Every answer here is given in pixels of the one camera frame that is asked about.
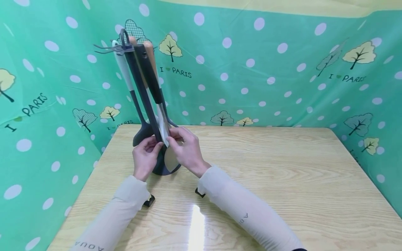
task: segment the white arm sleeve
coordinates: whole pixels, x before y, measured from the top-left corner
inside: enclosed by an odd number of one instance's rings
[[[198,192],[230,215],[267,251],[293,251],[303,245],[264,201],[232,180],[217,166],[210,167],[198,182]]]
[[[113,251],[130,221],[150,198],[146,186],[132,175],[126,178],[70,251]]]

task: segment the green polka dot fabric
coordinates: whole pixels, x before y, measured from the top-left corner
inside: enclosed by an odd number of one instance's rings
[[[153,43],[176,124],[328,127],[402,215],[401,11],[8,0],[0,13],[0,250],[46,250],[113,133],[139,123],[113,54],[93,45],[121,28]]]

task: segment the hand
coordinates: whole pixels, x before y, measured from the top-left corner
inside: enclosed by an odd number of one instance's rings
[[[169,131],[170,137],[167,140],[176,154],[177,161],[201,178],[211,165],[202,158],[198,137],[185,127],[173,127]]]
[[[163,142],[157,142],[155,136],[141,141],[133,150],[134,174],[133,176],[145,182],[152,170],[155,168],[158,153],[163,146]]]

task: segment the right hand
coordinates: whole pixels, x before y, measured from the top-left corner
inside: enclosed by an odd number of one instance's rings
[[[202,158],[198,137],[185,127],[173,127],[169,131],[170,137],[167,140],[176,154],[177,161],[201,178],[211,165]]]

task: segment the wooden table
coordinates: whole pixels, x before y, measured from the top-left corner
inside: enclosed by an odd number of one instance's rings
[[[329,129],[188,126],[204,158],[268,202],[309,251],[402,250],[402,221]],[[48,251],[66,251],[133,172],[138,125],[114,134]],[[116,251],[261,250],[226,213],[194,193],[185,168],[152,175],[151,208]]]

